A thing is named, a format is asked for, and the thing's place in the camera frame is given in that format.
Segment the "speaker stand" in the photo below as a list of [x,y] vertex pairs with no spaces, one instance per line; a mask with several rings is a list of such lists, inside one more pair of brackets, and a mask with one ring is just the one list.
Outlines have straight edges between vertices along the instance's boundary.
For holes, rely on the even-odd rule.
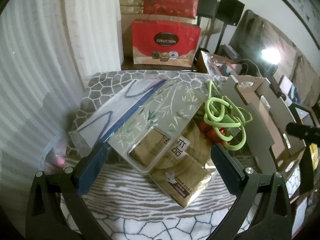
[[199,27],[200,27],[201,19],[202,19],[202,17],[201,17],[201,16],[198,16],[197,25],[198,25]]
[[219,50],[219,47],[220,47],[220,44],[221,44],[221,41],[222,41],[222,37],[224,35],[224,31],[226,30],[227,25],[228,24],[226,24],[225,22],[223,23],[222,30],[221,30],[221,33],[220,33],[220,37],[219,37],[219,40],[218,40],[218,44],[217,44],[216,50],[214,51],[215,54],[218,53],[218,50]]

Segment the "cardboard box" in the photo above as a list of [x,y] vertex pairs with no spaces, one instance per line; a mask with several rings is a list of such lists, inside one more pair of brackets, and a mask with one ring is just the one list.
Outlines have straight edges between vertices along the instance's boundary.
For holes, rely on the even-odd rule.
[[120,6],[143,6],[143,0],[119,0]]
[[121,16],[121,29],[122,29],[122,44],[123,44],[123,53],[125,57],[133,57],[132,55],[132,29],[131,24],[136,19],[145,19],[145,20],[159,20],[159,21],[173,21],[181,23],[190,23],[195,24],[196,21],[193,19],[174,17],[167,15],[146,15],[146,14],[123,14]]
[[191,67],[200,31],[187,23],[137,19],[132,23],[133,62]]
[[[280,171],[288,179],[299,165],[306,144],[286,134],[286,125],[295,119],[283,99],[273,93],[268,79],[229,76],[221,94],[252,114],[252,123],[245,127],[246,142],[261,171],[264,174]],[[261,101],[262,95],[270,109]]]
[[121,14],[142,14],[143,7],[140,6],[120,6]]

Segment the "chocolate image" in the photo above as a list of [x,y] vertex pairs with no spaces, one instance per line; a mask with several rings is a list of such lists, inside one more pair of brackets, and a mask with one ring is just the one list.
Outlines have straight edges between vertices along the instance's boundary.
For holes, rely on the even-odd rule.
[[133,52],[133,60],[135,64],[148,64],[148,65],[168,65],[168,66],[183,66],[183,67],[191,67],[194,55],[196,51],[192,49],[188,54],[185,55],[179,55],[179,57],[176,60],[171,60],[169,58],[168,61],[160,61],[160,60],[154,60],[151,57],[151,53],[148,53],[148,55],[141,53],[135,46],[132,48]]
[[159,56],[160,56],[160,51],[158,51],[158,50],[154,50],[154,51],[151,53],[152,59],[159,59]]
[[179,54],[176,51],[170,51],[169,55],[170,55],[170,60],[176,60],[179,57]]
[[170,58],[170,54],[167,52],[163,52],[160,54],[160,61],[162,61],[162,62],[169,61],[169,58]]

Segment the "cable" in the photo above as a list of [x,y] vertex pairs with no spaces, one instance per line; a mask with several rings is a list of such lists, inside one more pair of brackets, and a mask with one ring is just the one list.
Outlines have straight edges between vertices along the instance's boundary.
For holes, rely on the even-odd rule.
[[[212,88],[218,97],[211,97]],[[244,127],[248,123],[252,122],[252,115],[245,109],[236,107],[236,105],[228,97],[221,96],[212,81],[208,82],[208,90],[208,99],[204,105],[204,122],[213,127],[217,136],[224,141],[224,147],[227,150],[237,151],[241,149],[247,139]],[[249,116],[249,120],[246,121],[243,114]],[[240,128],[242,139],[239,144],[229,145],[228,142],[233,139],[230,131],[227,130],[226,135],[222,135],[218,127]]]
[[[256,69],[257,69],[257,71],[258,71],[258,75],[259,75],[259,77],[263,77],[262,76],[262,74],[261,74],[261,72],[260,72],[260,70],[259,70],[259,68],[258,68],[258,66],[251,60],[251,59],[248,59],[248,58],[243,58],[243,59],[240,59],[240,60],[238,60],[235,64],[237,64],[238,62],[240,62],[240,61],[242,61],[242,60],[248,60],[248,61],[250,61],[255,67],[256,67]],[[246,71],[246,74],[248,73],[248,70],[249,70],[249,65],[247,64],[247,63],[241,63],[241,64],[246,64],[247,65],[247,71]]]

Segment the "blue gripper pad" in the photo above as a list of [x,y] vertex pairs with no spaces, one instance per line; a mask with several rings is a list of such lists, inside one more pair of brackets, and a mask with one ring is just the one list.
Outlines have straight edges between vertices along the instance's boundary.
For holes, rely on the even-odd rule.
[[108,159],[108,148],[104,143],[96,143],[92,152],[82,158],[76,166],[73,181],[79,197],[87,194]]

